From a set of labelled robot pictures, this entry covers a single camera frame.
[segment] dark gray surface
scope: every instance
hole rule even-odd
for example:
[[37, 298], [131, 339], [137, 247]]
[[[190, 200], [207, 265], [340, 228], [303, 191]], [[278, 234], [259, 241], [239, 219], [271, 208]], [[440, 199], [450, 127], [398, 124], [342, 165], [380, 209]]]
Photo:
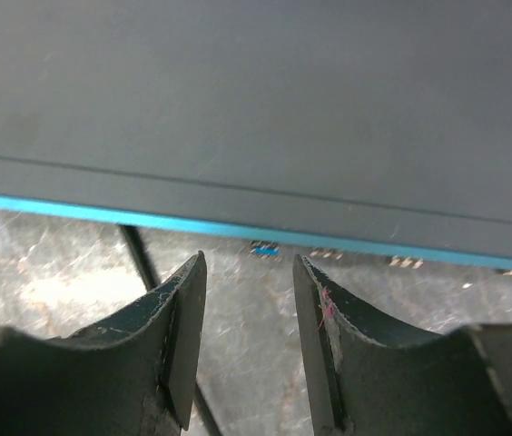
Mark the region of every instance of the dark gray surface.
[[0, 193], [512, 257], [512, 3], [0, 0]]

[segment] concrete floor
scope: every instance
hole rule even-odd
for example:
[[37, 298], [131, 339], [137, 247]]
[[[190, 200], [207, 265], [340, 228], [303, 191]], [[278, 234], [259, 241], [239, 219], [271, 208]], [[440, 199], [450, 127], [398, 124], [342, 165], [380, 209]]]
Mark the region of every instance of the concrete floor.
[[[312, 434], [291, 284], [295, 253], [248, 253], [247, 242], [142, 229], [167, 278], [203, 250], [209, 266], [198, 380], [225, 435]], [[512, 278], [444, 263], [390, 267], [345, 253], [312, 259], [384, 312], [435, 332], [512, 322]], [[144, 293], [116, 226], [0, 211], [0, 324], [66, 336]], [[191, 435], [205, 435], [197, 415]]]

